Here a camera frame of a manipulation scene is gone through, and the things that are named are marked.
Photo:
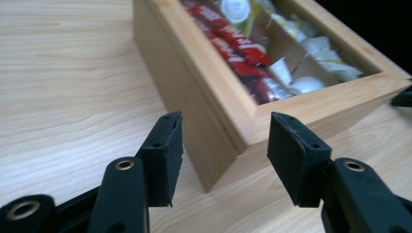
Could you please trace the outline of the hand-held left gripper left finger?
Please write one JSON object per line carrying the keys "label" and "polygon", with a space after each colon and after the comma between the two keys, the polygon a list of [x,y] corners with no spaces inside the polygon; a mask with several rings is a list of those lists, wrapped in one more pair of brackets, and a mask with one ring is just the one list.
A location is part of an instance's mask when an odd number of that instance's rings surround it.
{"label": "hand-held left gripper left finger", "polygon": [[150,207],[172,206],[183,163],[182,123],[181,112],[161,116],[136,153],[143,162]]}

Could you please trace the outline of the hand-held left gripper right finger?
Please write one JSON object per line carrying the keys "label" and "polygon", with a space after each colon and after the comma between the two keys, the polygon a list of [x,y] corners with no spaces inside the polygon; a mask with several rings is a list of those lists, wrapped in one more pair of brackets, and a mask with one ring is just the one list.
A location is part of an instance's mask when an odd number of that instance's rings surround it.
{"label": "hand-held left gripper right finger", "polygon": [[320,205],[330,155],[331,147],[299,119],[271,113],[267,157],[296,206]]}

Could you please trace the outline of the wooden tea box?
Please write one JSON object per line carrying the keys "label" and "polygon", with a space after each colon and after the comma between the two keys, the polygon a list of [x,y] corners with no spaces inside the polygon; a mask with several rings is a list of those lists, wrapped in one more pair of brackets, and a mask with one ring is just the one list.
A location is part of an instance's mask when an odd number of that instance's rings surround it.
{"label": "wooden tea box", "polygon": [[410,75],[315,0],[274,0],[327,35],[365,77],[258,105],[191,20],[179,0],[134,0],[133,34],[169,111],[184,116],[184,141],[205,190],[267,166],[270,115],[297,117],[327,139],[366,117],[409,85]]}

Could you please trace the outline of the small white creamer cup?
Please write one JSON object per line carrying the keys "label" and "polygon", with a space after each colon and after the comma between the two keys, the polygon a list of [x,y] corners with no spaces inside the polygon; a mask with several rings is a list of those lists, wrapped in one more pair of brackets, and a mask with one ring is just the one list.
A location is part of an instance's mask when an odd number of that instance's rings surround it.
{"label": "small white creamer cup", "polygon": [[279,81],[283,85],[290,86],[292,84],[292,74],[287,66],[284,57],[274,62],[269,67],[269,70],[279,79]]}
{"label": "small white creamer cup", "polygon": [[323,81],[315,77],[301,77],[292,82],[289,91],[294,95],[310,93],[325,88]]}

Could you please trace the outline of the pile of white sachets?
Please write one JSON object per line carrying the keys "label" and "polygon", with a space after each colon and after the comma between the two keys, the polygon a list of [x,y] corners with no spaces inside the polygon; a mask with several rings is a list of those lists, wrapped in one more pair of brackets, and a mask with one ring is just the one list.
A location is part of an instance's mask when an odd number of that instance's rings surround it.
{"label": "pile of white sachets", "polygon": [[362,71],[342,60],[336,50],[331,48],[330,40],[326,36],[305,39],[300,43],[328,73],[345,83],[358,79]]}

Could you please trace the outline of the pile of red stick sachets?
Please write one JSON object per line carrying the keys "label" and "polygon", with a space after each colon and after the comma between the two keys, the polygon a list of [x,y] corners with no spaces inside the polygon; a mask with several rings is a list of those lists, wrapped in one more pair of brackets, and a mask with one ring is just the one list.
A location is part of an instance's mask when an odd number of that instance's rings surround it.
{"label": "pile of red stick sachets", "polygon": [[267,71],[268,55],[221,13],[198,0],[181,3],[257,104],[292,97]]}

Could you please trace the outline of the yellow tea bags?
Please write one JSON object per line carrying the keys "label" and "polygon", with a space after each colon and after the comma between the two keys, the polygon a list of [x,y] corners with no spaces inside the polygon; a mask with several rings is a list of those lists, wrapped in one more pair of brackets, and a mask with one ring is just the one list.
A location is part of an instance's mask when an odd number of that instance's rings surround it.
{"label": "yellow tea bags", "polygon": [[296,15],[292,15],[291,19],[286,19],[279,14],[272,14],[271,18],[276,21],[288,35],[299,43],[311,38],[316,33],[307,20]]}

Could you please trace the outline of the yellow lidded cup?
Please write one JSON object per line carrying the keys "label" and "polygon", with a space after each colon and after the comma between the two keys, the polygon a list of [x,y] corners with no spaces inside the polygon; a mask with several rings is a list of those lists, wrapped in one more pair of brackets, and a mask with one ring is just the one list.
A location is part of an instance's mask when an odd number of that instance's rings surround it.
{"label": "yellow lidded cup", "polygon": [[260,7],[258,5],[253,5],[247,19],[244,21],[241,28],[242,33],[246,37],[250,37],[252,35],[254,24],[259,13]]}

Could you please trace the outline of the white round lidded cup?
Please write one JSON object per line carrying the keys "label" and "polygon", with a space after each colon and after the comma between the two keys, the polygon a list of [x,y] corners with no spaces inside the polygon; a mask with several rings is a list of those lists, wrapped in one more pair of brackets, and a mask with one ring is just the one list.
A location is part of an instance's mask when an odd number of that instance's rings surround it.
{"label": "white round lidded cup", "polygon": [[248,19],[251,13],[249,0],[222,0],[219,7],[231,23],[242,23]]}

